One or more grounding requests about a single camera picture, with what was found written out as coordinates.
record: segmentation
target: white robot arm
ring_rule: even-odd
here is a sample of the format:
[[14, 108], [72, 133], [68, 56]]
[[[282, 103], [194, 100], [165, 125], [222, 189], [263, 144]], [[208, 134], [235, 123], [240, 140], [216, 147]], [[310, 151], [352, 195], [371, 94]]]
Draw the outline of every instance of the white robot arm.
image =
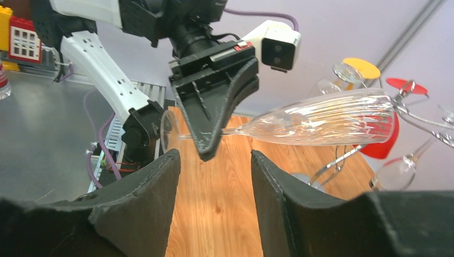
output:
[[122, 28], [118, 0], [50, 0], [50, 4], [63, 15], [104, 21]]
[[95, 33], [79, 31], [71, 37], [63, 37], [60, 50], [96, 86], [122, 124], [129, 118], [129, 110], [139, 110], [149, 104], [149, 98], [134, 87]]
[[95, 21], [144, 36], [152, 47], [160, 39], [170, 39], [175, 57], [170, 62], [171, 87], [194, 138], [203, 131], [211, 134], [198, 145], [199, 155], [208, 160], [235, 106], [258, 90], [258, 60], [275, 70], [291, 70], [301, 37], [282, 22], [266, 21], [242, 40], [221, 42], [222, 35], [212, 35], [208, 24], [220, 20], [226, 2], [31, 0], [38, 36], [81, 69], [109, 102], [124, 124], [122, 140], [136, 149], [137, 154], [130, 156], [136, 161], [153, 158], [147, 151], [154, 151], [160, 137], [163, 110], [137, 90], [109, 56]]

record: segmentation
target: stainless steel surface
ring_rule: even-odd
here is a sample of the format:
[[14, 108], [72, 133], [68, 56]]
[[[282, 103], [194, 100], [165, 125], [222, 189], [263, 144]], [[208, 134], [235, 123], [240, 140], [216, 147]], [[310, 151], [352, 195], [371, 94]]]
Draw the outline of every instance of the stainless steel surface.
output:
[[48, 48], [48, 47], [43, 47], [41, 49], [41, 63], [30, 63], [30, 62], [26, 62], [26, 61], [17, 60], [17, 59], [9, 59], [8, 52], [6, 52], [6, 51], [0, 51], [0, 59], [2, 59], [4, 62], [11, 62], [11, 63], [17, 63], [19, 65], [33, 66], [35, 68], [40, 68], [40, 69], [44, 69], [44, 70], [48, 70], [48, 71], [56, 71], [54, 52], [52, 51], [51, 48]]
[[[0, 101], [0, 195], [47, 203], [85, 194], [93, 133], [82, 99], [94, 87], [18, 72], [7, 77], [12, 95]], [[112, 113], [98, 92], [87, 106], [98, 128]]]

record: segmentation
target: white camera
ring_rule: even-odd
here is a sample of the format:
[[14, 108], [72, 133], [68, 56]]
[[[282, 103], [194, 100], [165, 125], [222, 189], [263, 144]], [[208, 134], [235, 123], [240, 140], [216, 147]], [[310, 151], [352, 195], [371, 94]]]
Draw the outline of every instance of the white camera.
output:
[[298, 57], [301, 34], [283, 22], [267, 20], [242, 40], [252, 43], [259, 62], [287, 72], [293, 69]]

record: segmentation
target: glass stem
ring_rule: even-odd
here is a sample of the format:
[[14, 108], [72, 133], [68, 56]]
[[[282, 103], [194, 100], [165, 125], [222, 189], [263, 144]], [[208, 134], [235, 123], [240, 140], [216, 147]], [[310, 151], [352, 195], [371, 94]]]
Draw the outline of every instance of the glass stem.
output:
[[419, 160], [421, 156], [437, 141], [438, 139], [436, 137], [430, 137], [429, 139], [426, 140], [418, 149], [416, 149], [413, 153], [412, 156], [416, 158], [416, 160]]
[[[238, 128], [237, 128], [237, 127], [233, 127], [233, 128], [224, 128], [224, 129], [221, 130], [221, 136], [225, 136], [225, 135], [238, 135], [238, 134], [240, 134], [240, 132], [238, 131]], [[191, 135], [191, 134], [180, 135], [180, 136], [179, 136], [179, 139], [180, 139], [180, 140], [192, 139], [192, 135]]]

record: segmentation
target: yellow lego brick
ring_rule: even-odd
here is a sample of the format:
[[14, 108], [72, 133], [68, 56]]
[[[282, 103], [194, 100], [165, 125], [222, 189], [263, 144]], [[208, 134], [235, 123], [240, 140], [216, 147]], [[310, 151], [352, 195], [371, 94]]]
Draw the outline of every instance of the yellow lego brick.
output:
[[2, 62], [2, 65], [7, 71], [20, 71], [19, 65], [17, 65], [17, 63]]
[[10, 48], [10, 18], [13, 10], [0, 5], [0, 50], [8, 51]]

